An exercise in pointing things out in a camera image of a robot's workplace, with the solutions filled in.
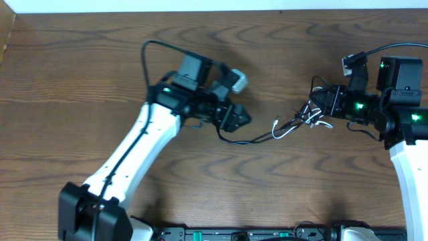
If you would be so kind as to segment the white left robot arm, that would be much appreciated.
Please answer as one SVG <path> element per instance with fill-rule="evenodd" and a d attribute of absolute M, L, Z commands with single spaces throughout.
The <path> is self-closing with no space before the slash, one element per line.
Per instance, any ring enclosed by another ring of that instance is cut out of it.
<path fill-rule="evenodd" d="M 136 122 L 110 158 L 85 182 L 67 183 L 60 192 L 60 240 L 149 241 L 154 229 L 130 217 L 135 191 L 162 149 L 188 118 L 231 133 L 251 117 L 228 95 L 239 94 L 247 76 L 223 62 L 186 52 L 178 70 L 167 72 L 148 89 Z"/>

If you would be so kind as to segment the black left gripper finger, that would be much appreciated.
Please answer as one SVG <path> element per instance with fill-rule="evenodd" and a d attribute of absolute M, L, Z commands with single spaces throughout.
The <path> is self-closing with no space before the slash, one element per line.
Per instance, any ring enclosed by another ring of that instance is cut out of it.
<path fill-rule="evenodd" d="M 241 105 L 237 104 L 232 110 L 231 123 L 233 125 L 247 125 L 251 122 L 251 116 L 246 109 Z"/>
<path fill-rule="evenodd" d="M 236 131 L 242 125 L 242 118 L 240 116 L 233 116 L 225 118 L 221 121 L 219 128 L 222 131 L 232 133 Z"/>

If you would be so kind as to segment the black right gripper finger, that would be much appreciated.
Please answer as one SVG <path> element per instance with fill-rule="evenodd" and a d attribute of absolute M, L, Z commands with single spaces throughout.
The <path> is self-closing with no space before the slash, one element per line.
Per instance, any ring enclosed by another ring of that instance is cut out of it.
<path fill-rule="evenodd" d="M 324 116 L 334 116 L 334 101 L 312 101 L 321 111 Z"/>
<path fill-rule="evenodd" d="M 321 87 L 319 90 L 313 90 L 309 95 L 309 99 L 312 102 L 336 102 L 340 89 L 341 85 Z"/>

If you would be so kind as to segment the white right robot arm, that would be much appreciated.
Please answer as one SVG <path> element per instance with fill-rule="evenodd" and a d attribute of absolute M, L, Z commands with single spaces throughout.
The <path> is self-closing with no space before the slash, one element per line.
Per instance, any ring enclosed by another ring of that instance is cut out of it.
<path fill-rule="evenodd" d="M 366 92 L 366 59 L 342 61 L 348 85 L 314 90 L 309 98 L 324 116 L 373 125 L 394 165 L 405 211 L 408 240 L 427 239 L 427 109 L 421 107 L 423 62 L 419 58 L 381 58 L 377 90 Z"/>

